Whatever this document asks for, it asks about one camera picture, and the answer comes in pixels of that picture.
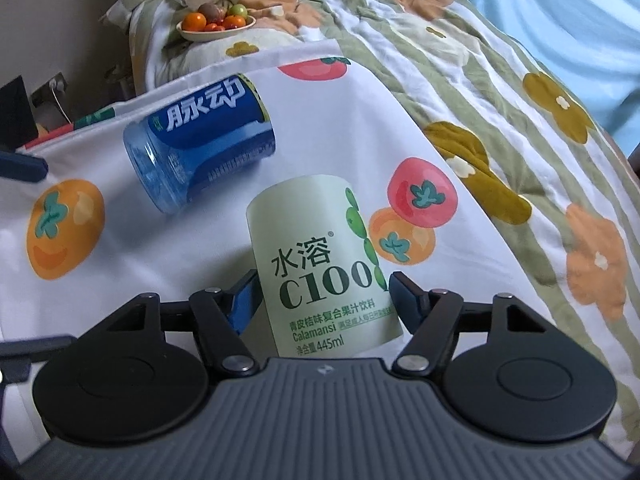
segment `bowl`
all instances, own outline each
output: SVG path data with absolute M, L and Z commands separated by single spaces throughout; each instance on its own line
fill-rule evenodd
M 175 27 L 180 32 L 180 35 L 187 41 L 193 41 L 194 43 L 206 43 L 207 41 L 221 40 L 222 38 L 228 38 L 238 32 L 247 30 L 255 25 L 255 18 L 248 16 L 246 18 L 246 25 L 244 27 L 230 28 L 229 30 L 219 30 L 217 32 L 190 32 L 188 30 L 182 30 L 182 23 L 178 23 Z

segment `bottle label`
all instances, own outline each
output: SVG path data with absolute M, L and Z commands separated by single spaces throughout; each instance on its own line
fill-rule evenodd
M 273 154 L 271 121 L 254 85 L 229 76 L 151 114 L 158 157 L 190 202 L 216 178 Z
M 287 180 L 258 195 L 247 219 L 280 356 L 350 357 L 402 334 L 345 180 Z

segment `orange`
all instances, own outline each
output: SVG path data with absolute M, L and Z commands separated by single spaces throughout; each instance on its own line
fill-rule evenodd
M 242 16 L 227 16 L 222 25 L 225 28 L 240 28 L 246 25 L 246 20 Z
M 104 229 L 104 199 L 86 180 L 64 180 L 33 205 L 27 229 L 27 254 L 34 272 L 56 280 L 80 265 Z
M 419 264 L 436 247 L 433 229 L 409 224 L 390 207 L 371 215 L 369 238 L 380 256 L 399 265 Z
M 207 26 L 207 19 L 201 12 L 190 12 L 182 20 L 182 30 L 202 32 Z

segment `white logo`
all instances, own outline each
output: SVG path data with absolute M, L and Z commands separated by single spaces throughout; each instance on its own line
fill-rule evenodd
M 333 373 L 333 371 L 335 370 L 334 367 L 329 366 L 329 365 L 322 365 L 318 367 L 318 373 L 322 374 L 324 376 L 327 376 L 331 373 Z
M 170 132 L 179 128 L 191 120 L 196 120 L 200 113 L 207 114 L 209 110 L 215 110 L 222 105 L 235 108 L 236 101 L 244 94 L 244 86 L 237 77 L 225 79 L 222 83 L 205 90 L 204 97 L 198 97 L 197 101 L 196 97 L 192 96 L 169 108 L 166 111 L 166 130 Z M 204 104 L 204 99 L 209 100 L 209 107 Z

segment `black circular disc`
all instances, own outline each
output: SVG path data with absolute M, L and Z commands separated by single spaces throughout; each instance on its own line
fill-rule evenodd
M 34 380 L 33 400 L 56 436 L 113 446 L 179 425 L 207 387 L 204 366 L 187 351 L 122 332 L 78 340 L 50 360 Z
M 527 333 L 464 352 L 442 389 L 474 426 L 520 442 L 551 443 L 597 433 L 616 402 L 616 384 L 569 341 Z

